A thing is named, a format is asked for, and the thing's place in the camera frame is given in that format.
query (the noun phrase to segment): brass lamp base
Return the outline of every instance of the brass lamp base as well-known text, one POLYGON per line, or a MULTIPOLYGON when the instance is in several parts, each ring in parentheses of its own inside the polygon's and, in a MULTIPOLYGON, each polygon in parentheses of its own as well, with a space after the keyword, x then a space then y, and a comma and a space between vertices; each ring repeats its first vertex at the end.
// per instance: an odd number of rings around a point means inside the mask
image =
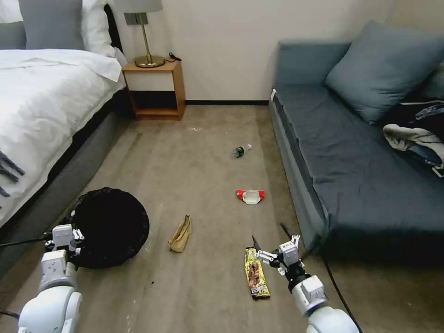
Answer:
POLYGON ((165 59, 158 55, 144 55, 134 59, 137 67, 152 68, 159 67, 165 63, 165 59))

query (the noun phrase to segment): bed frame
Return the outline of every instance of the bed frame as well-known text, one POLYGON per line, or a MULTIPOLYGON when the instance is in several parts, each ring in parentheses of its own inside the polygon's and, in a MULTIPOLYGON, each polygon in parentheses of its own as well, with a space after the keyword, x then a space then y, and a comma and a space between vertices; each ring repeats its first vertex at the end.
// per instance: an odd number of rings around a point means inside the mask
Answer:
MULTIPOLYGON (((105 5, 104 10, 108 16, 111 45, 122 51, 111 8, 105 5)), ((0 243, 38 238, 50 228, 95 175, 110 149, 118 117, 130 117, 131 110, 128 91, 123 89, 115 93, 74 135, 73 143, 51 169, 46 184, 0 228, 0 243)), ((0 277, 29 247, 24 244, 0 251, 0 277)))

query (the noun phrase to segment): trash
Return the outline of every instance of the trash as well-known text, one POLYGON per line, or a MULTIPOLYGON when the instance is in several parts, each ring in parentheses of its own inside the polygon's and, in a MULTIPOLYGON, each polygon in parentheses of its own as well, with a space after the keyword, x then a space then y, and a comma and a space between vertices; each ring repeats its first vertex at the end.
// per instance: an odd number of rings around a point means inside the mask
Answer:
POLYGON ((183 252, 190 235, 191 218, 189 215, 185 215, 185 219, 179 224, 173 238, 168 242, 170 250, 174 252, 183 252))
POLYGON ((74 224, 85 242, 70 261, 77 267, 108 268, 134 257, 148 238, 149 219, 131 194, 104 187, 82 195, 60 224, 74 224))
POLYGON ((251 149, 251 145, 247 145, 246 149, 244 147, 240 146, 240 147, 236 148, 235 150, 233 150, 233 156, 234 156, 234 158, 242 157, 250 149, 251 149))
POLYGON ((261 190, 236 190, 237 197, 246 204, 258 204, 264 197, 265 192, 261 190))
POLYGON ((256 249, 247 247, 245 249, 245 274, 247 275, 248 287, 251 291, 251 297, 254 300, 261 298, 270 298, 267 282, 260 260, 256 258, 256 249))

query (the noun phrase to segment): sofa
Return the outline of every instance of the sofa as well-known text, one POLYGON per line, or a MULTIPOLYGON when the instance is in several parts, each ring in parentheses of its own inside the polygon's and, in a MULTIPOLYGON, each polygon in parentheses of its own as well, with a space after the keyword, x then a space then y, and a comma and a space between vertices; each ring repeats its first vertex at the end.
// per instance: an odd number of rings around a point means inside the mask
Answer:
POLYGON ((306 249, 442 263, 444 183, 324 85, 348 43, 278 45, 272 123, 306 249))

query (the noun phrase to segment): red and white wrapper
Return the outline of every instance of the red and white wrapper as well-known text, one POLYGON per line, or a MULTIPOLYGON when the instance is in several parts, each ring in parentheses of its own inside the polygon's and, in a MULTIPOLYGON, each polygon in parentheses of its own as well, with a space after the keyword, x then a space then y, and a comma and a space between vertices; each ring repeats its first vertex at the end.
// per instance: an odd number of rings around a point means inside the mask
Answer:
POLYGON ((258 204, 265 197, 265 192, 261 190, 236 190, 236 195, 246 204, 258 204))

